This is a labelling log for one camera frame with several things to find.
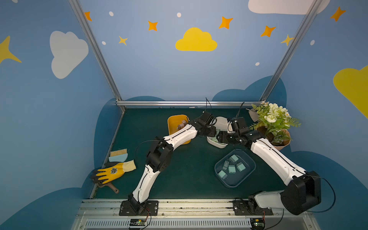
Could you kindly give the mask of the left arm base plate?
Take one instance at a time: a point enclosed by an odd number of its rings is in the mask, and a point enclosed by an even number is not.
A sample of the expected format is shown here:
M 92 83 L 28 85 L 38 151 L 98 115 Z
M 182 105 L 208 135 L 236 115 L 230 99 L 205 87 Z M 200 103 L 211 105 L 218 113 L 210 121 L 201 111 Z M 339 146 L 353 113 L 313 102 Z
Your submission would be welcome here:
M 135 204 L 128 200 L 125 200 L 120 205 L 119 216 L 144 216 L 158 215 L 159 201 L 148 200 L 142 204 Z

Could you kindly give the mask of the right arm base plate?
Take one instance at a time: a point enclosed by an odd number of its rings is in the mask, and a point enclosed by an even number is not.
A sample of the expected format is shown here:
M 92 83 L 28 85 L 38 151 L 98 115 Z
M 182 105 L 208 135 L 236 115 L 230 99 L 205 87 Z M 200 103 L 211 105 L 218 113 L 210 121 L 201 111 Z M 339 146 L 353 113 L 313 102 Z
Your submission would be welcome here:
M 236 216 L 273 216 L 272 209 L 260 208 L 255 201 L 234 199 L 233 210 Z

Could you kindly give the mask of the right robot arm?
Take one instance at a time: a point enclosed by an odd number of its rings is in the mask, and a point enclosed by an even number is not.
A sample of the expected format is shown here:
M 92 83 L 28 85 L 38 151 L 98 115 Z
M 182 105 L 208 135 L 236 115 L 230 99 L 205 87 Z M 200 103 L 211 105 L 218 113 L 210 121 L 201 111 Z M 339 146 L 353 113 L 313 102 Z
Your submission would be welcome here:
M 284 190 L 263 191 L 249 196 L 249 207 L 286 209 L 293 215 L 299 215 L 321 203 L 321 178 L 316 172 L 308 172 L 296 165 L 277 150 L 264 134 L 250 130 L 244 118 L 233 119 L 228 125 L 232 129 L 220 131 L 217 140 L 248 147 L 273 169 L 286 186 Z

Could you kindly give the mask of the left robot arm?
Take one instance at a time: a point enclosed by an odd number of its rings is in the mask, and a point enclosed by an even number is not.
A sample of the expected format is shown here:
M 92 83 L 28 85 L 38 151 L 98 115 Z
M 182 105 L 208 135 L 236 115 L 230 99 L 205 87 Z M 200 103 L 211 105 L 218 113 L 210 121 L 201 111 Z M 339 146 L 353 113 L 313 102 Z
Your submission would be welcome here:
M 217 119 L 206 111 L 194 120 L 190 120 L 175 133 L 156 137 L 147 154 L 143 175 L 135 188 L 129 194 L 128 203 L 135 212 L 142 212 L 146 208 L 150 190 L 158 175 L 170 164 L 173 152 L 182 144 L 196 136 L 216 136 L 215 124 Z

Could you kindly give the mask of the blue plug pile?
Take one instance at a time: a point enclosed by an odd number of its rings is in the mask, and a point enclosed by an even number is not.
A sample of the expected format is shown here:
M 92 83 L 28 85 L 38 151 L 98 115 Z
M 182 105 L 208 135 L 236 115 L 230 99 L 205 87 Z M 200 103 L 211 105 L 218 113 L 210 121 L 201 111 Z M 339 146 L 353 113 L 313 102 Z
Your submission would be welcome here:
M 229 167 L 229 164 L 230 164 L 229 161 L 225 161 L 223 165 L 223 170 L 227 170 Z
M 220 179 L 222 179 L 222 180 L 225 180 L 225 179 L 227 179 L 227 177 L 228 177 L 228 175 L 227 175 L 223 170 L 221 170 L 221 171 L 218 173 L 218 176 L 219 176 L 219 178 L 220 178 Z

